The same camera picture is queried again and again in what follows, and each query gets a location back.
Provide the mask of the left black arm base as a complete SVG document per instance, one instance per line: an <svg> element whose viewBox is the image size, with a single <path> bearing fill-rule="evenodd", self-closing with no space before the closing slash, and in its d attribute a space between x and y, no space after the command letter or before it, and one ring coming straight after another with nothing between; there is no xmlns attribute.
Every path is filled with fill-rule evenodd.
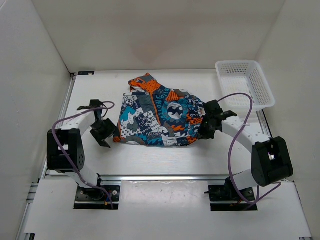
<svg viewBox="0 0 320 240"><path fill-rule="evenodd" d="M108 192L112 204L110 198L103 190L77 186L73 208L75 210L118 210L121 196L121 182L101 180L100 187Z"/></svg>

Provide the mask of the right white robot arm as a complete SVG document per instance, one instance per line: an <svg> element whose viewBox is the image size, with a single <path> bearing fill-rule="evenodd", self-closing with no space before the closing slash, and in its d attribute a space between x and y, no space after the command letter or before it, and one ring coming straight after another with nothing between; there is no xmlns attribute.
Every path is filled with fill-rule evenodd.
<svg viewBox="0 0 320 240"><path fill-rule="evenodd" d="M284 138L258 132L242 122L233 111L223 111L217 100L205 103L204 110L205 116L198 133L200 140L213 139L216 131L220 131L251 153L251 167L225 179L224 193L227 198L236 200L245 189L266 187L293 175L294 169Z"/></svg>

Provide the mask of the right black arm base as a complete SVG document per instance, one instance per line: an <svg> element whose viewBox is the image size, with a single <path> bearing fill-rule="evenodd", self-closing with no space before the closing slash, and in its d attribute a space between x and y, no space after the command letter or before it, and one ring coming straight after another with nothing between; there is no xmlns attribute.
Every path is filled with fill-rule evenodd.
<svg viewBox="0 0 320 240"><path fill-rule="evenodd" d="M258 211L256 204L250 205L242 200L229 177L224 183L210 183L204 194L209 196L211 212Z"/></svg>

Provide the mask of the colourful patterned shorts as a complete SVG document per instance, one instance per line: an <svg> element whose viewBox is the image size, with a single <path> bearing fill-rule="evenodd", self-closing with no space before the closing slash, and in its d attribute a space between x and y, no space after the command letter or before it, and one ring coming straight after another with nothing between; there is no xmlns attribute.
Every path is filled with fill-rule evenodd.
<svg viewBox="0 0 320 240"><path fill-rule="evenodd" d="M113 142L185 147L198 140L204 102L183 89L167 88L149 73L128 82Z"/></svg>

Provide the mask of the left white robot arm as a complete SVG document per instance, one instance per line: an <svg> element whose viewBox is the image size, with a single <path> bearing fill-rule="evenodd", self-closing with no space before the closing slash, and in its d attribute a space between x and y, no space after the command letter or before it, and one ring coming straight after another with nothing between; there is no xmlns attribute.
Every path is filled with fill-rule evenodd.
<svg viewBox="0 0 320 240"><path fill-rule="evenodd" d="M105 118L115 106L112 101L92 99L89 105L80 106L75 115L58 120L47 132L47 168L71 177L79 187L86 188L93 200L100 200L105 188L100 184L100 175L85 163L82 137L89 131L100 147L110 148L107 139L117 131L116 125Z"/></svg>

